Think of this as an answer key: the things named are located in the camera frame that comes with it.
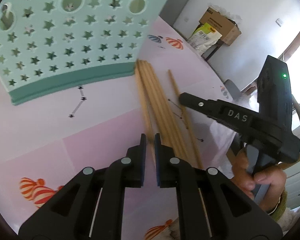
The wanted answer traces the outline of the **person right hand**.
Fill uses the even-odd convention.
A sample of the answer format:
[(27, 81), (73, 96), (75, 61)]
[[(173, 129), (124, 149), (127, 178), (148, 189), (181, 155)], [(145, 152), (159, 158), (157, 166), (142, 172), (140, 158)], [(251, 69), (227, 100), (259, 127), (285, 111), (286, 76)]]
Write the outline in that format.
[(251, 176), (247, 172), (249, 161), (245, 149), (241, 149), (236, 155), (231, 181), (241, 189), (250, 199), (254, 199), (253, 189), (256, 185), (269, 185), (269, 188), (259, 203), (259, 207), (269, 212), (277, 206), (281, 194), (284, 192), (287, 176), (278, 166), (272, 166)]

